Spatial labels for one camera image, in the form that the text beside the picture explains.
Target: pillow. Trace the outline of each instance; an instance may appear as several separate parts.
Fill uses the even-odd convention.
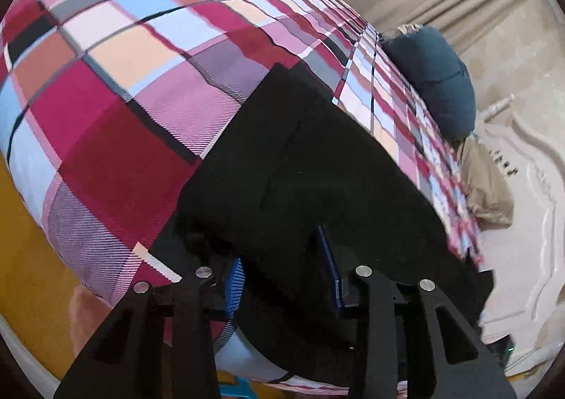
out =
[[[479,220],[509,227],[514,217],[510,187],[488,149],[468,137],[457,149],[467,209]]]
[[[440,31],[428,26],[407,31],[382,48],[416,88],[445,139],[464,139],[475,129],[469,72]]]

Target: beige pillow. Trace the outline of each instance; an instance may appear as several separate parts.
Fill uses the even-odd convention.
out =
[[[424,26],[420,24],[403,24],[395,27],[394,29],[389,29],[388,31],[384,31],[381,33],[381,40],[392,40],[396,37],[400,37],[401,35],[408,35],[408,34],[416,34],[420,32]]]
[[[512,225],[514,198],[488,149],[471,136],[457,148],[467,208],[477,219]]]

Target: wall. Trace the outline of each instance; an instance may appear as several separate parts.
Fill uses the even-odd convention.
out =
[[[565,91],[565,25],[559,24],[548,0],[524,0],[461,58],[479,110],[510,93],[519,98],[515,106],[526,110],[532,99],[539,102],[549,90]],[[547,98],[546,106],[554,99]],[[557,107],[565,112],[562,100]]]

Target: metal pin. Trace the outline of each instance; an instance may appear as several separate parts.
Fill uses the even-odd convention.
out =
[[[199,278],[209,278],[212,276],[212,269],[209,266],[201,266],[199,269],[196,270],[196,276]]]
[[[369,266],[359,265],[357,268],[355,268],[355,273],[358,276],[362,276],[363,278],[368,278],[373,274],[373,271]]]
[[[133,285],[133,291],[136,294],[145,294],[149,290],[149,283],[146,281],[139,281]]]
[[[431,292],[436,288],[436,283],[432,280],[421,280],[420,288],[424,289],[424,291]]]

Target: mattress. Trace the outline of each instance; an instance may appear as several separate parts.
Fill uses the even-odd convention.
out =
[[[110,305],[181,279],[151,246],[276,63],[317,76],[433,205],[446,247],[481,264],[453,151],[343,0],[14,0],[1,29],[0,150],[56,253]]]

